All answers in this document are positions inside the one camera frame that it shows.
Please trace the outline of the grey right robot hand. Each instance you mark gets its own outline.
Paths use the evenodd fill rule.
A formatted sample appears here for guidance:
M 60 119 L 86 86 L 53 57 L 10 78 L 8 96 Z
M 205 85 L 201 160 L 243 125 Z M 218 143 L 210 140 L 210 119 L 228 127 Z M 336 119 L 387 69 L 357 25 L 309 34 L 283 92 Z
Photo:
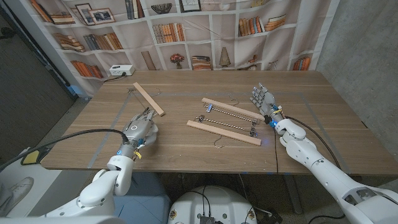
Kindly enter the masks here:
M 258 88 L 253 88 L 250 100 L 259 108 L 265 123 L 272 128 L 275 128 L 277 123 L 284 119 L 282 107 L 276 105 L 274 95 L 262 83 L 259 83 Z

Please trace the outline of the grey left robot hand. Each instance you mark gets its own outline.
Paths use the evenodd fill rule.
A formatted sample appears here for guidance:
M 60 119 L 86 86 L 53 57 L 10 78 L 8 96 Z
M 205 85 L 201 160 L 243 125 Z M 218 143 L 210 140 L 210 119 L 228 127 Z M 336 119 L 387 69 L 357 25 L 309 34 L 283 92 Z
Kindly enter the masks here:
M 157 139 L 159 131 L 153 121 L 155 110 L 146 108 L 141 114 L 135 115 L 130 122 L 123 128 L 123 133 L 128 139 L 128 143 L 121 144 L 117 155 L 133 158 L 134 153 L 140 148 L 153 144 Z

